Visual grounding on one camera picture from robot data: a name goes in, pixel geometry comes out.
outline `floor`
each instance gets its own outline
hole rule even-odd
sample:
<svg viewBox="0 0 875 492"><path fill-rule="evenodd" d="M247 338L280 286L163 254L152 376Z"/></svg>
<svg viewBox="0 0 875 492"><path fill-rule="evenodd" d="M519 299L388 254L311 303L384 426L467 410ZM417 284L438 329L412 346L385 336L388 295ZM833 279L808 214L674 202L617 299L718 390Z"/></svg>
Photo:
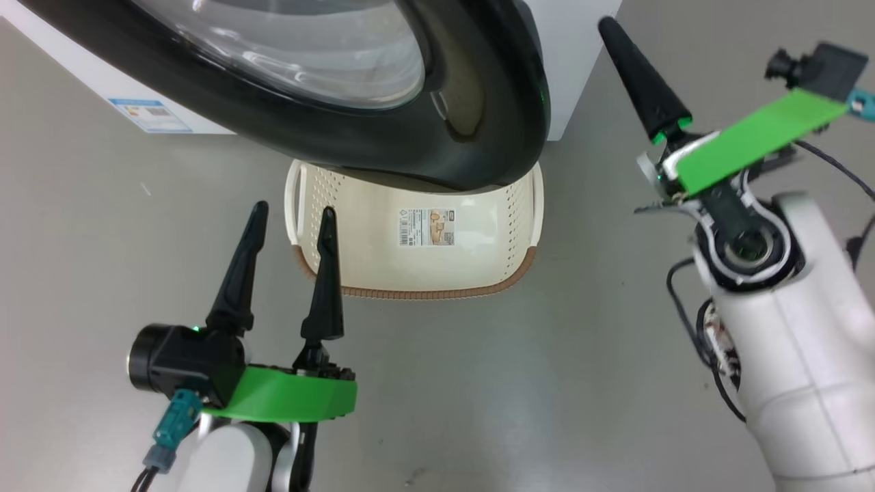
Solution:
<svg viewBox="0 0 875 492"><path fill-rule="evenodd" d="M867 3L626 0L619 20L709 129L781 94L762 80L775 48L865 49L873 16ZM150 322L203 320L257 200L272 209L249 343L257 362L282 365L301 346L312 284L282 225L290 160L239 137L147 136L3 22L0 64L0 475L8 490L127 489L165 405L130 386L130 343ZM816 142L875 182L872 135L846 120ZM691 224L631 214L654 199L634 163L647 147L602 53L563 140L544 150L546 222L517 286L345 299L347 335L329 349L360 395L320 427L314 491L772 488L662 286ZM757 191L799 188L841 237L872 210L812 159ZM873 258L860 270L868 292ZM704 299L691 273L680 282L690 306ZM153 490L175 489L190 445Z"/></svg>

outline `basket handle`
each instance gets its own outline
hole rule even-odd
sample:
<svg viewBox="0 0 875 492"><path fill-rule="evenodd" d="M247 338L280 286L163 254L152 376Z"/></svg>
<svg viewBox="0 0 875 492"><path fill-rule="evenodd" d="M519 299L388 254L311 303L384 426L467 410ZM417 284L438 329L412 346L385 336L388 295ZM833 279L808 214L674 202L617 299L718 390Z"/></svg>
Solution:
<svg viewBox="0 0 875 492"><path fill-rule="evenodd" d="M289 175L285 179L285 198L283 209L285 210L285 232L289 235L292 246L298 246L298 238L304 232L304 184L307 179L307 168L300 160L291 161Z"/></svg>
<svg viewBox="0 0 875 492"><path fill-rule="evenodd" d="M532 168L532 195L535 210L532 214L532 239L529 246L537 246L541 240L541 227L544 222L544 178L541 175L541 164L535 163Z"/></svg>

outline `laundry basket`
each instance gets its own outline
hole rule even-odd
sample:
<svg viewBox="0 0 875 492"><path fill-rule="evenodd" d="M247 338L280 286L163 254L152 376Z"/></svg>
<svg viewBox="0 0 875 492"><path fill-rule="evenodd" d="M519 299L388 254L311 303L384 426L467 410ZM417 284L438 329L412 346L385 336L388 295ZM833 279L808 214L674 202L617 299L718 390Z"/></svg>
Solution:
<svg viewBox="0 0 875 492"><path fill-rule="evenodd" d="M298 264L319 270L323 208L337 212L343 293L381 299L458 299L503 291L535 259L543 179L535 167L487 193L415 193L300 160L285 187L285 227Z"/></svg>

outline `washing machine door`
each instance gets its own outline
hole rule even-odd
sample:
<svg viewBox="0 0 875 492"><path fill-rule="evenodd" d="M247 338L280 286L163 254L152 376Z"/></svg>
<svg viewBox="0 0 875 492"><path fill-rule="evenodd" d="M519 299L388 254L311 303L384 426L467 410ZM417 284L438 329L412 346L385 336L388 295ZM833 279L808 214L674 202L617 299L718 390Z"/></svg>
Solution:
<svg viewBox="0 0 875 492"><path fill-rule="evenodd" d="M408 189L519 179L550 101L515 0L21 0L111 65L241 135Z"/></svg>

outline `product label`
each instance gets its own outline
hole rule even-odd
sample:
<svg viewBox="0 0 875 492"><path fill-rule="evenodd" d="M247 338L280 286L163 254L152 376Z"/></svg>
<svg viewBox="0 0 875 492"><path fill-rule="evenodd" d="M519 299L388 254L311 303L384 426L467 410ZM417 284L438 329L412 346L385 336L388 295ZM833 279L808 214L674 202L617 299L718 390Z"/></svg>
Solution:
<svg viewBox="0 0 875 492"><path fill-rule="evenodd" d="M191 133L192 129L182 123L161 101L145 99L110 99L130 121L149 133Z"/></svg>
<svg viewBox="0 0 875 492"><path fill-rule="evenodd" d="M402 208L398 211L399 246L454 246L455 244L455 210Z"/></svg>

